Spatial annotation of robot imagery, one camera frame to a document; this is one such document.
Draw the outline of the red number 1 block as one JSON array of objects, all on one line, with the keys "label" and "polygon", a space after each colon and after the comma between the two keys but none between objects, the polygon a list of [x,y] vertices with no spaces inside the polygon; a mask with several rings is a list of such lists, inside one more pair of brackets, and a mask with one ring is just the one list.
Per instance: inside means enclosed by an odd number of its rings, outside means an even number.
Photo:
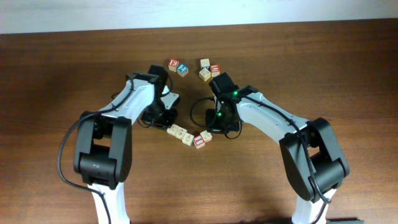
[{"label": "red number 1 block", "polygon": [[206,142],[201,135],[198,135],[193,138],[193,143],[194,143],[195,147],[197,149],[199,149],[199,148],[203,147]]}]

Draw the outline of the blue number 2 block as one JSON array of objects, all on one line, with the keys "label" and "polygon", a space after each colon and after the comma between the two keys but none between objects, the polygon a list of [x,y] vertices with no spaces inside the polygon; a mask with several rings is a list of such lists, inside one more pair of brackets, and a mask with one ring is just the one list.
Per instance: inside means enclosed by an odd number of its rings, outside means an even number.
[{"label": "blue number 2 block", "polygon": [[181,64],[178,65],[177,73],[181,77],[184,77],[185,75],[187,75],[188,72],[189,72],[189,69],[188,69],[188,67],[185,64],[181,63]]}]

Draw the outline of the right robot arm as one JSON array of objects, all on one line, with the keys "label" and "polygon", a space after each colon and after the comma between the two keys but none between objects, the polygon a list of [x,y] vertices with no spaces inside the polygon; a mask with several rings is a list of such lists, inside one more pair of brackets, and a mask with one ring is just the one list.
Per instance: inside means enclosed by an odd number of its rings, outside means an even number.
[{"label": "right robot arm", "polygon": [[293,115],[253,86],[238,87],[227,73],[214,77],[209,86],[215,107],[206,111],[207,130],[240,134],[247,123],[270,137],[280,147],[287,179],[297,194],[291,222],[328,223],[331,198],[350,173],[331,124]]}]

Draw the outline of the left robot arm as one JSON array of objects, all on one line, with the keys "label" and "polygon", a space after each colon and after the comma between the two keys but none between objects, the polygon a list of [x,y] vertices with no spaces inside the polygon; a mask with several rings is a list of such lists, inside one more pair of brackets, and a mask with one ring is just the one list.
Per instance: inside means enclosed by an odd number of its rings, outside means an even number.
[{"label": "left robot arm", "polygon": [[126,85],[97,112],[80,116],[73,169],[92,193],[99,223],[130,223],[124,182],[132,166],[132,125],[138,120],[166,130],[178,115],[180,97],[167,86],[164,67],[126,76]]}]

